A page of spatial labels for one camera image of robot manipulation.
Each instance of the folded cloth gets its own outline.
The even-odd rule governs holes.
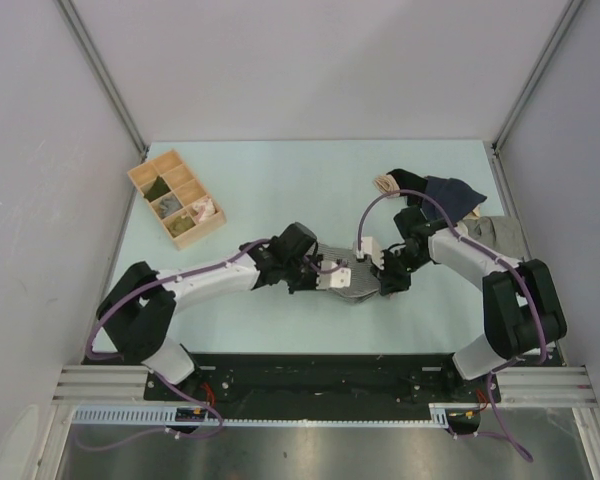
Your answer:
[[[454,224],[487,199],[457,178],[427,177],[427,188],[424,193],[444,208]],[[427,220],[442,218],[438,209],[426,200],[422,202],[422,212]]]
[[[158,216],[160,218],[167,218],[181,208],[182,205],[180,205],[180,202],[175,196],[169,195],[167,197],[163,197],[162,200],[158,202]]]
[[[513,217],[480,217],[464,219],[458,224],[461,231],[507,257],[522,258],[525,255],[524,237],[520,222]]]

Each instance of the white wall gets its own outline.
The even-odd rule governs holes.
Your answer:
[[[566,0],[77,0],[147,140],[491,140]]]
[[[51,0],[0,0],[0,442],[91,325],[139,161]]]
[[[569,360],[600,402],[600,0],[588,2],[504,149],[533,253],[551,266]]]

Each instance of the metal frame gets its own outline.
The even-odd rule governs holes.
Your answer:
[[[56,388],[49,435],[31,478],[54,479],[60,469],[69,428],[76,423],[166,425],[175,406],[186,402],[143,399],[149,370],[144,366],[65,366]],[[500,408],[572,408],[595,479],[600,479],[600,411],[584,367],[511,367],[498,375]],[[418,422],[234,421],[230,427],[445,428],[445,408],[473,404],[429,405],[431,420]]]
[[[120,122],[122,122],[127,135],[129,135],[129,138],[136,147],[136,150],[138,150],[141,155],[145,155],[148,150],[148,146],[143,140],[142,135],[140,134],[140,131],[133,120],[133,117],[129,113],[127,106],[122,100],[120,91],[116,87],[116,84],[113,81],[107,66],[104,64],[102,57],[98,53],[91,35],[89,35],[89,31],[80,18],[80,14],[73,4],[73,1],[54,0],[54,2],[56,3],[62,18],[65,20],[67,28],[69,28],[69,31],[78,44],[85,61],[91,68],[94,77],[102,87],[102,91],[107,97],[107,100],[113,108],[113,111]]]
[[[68,365],[53,405],[174,406],[186,402],[148,402],[144,366]],[[585,367],[511,367],[497,375],[504,408],[597,408]],[[473,408],[475,404],[431,403],[431,408]],[[262,425],[276,422],[258,422]]]
[[[569,3],[562,11],[560,18],[556,22],[556,25],[553,28],[553,31],[551,32],[551,35],[549,36],[549,39],[547,40],[547,43],[540,54],[540,57],[536,61],[531,73],[529,74],[529,77],[527,78],[520,95],[518,95],[513,107],[505,118],[502,128],[493,141],[493,148],[496,152],[499,152],[502,149],[507,141],[507,138],[509,138],[511,129],[517,122],[526,105],[529,103],[533,92],[547,71],[547,68],[553,60],[555,53],[558,51],[560,45],[562,45],[569,28],[582,10],[582,7],[586,1],[587,0],[569,0]]]

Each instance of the tabletop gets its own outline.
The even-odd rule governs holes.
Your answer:
[[[349,248],[360,217],[379,195],[376,175],[403,168],[460,178],[486,195],[483,215],[502,215],[482,142],[477,140],[342,140],[160,142],[148,158],[175,149],[225,210],[227,224],[178,251],[136,195],[112,282],[133,263],[153,269],[221,259],[251,240],[279,235],[290,223],[321,243]],[[400,241],[393,216],[403,199],[380,202],[365,235]],[[196,304],[174,317],[169,336],[192,352],[411,354],[453,352],[483,332],[482,296],[441,265],[426,265],[411,289],[350,305],[326,292],[289,295],[286,285]],[[114,351],[104,331],[94,350]]]

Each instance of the wooden box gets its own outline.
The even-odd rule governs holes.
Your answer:
[[[128,175],[178,250],[227,222],[220,205],[175,150],[132,168]],[[213,202],[216,211],[200,221],[201,210],[195,207],[206,199]]]

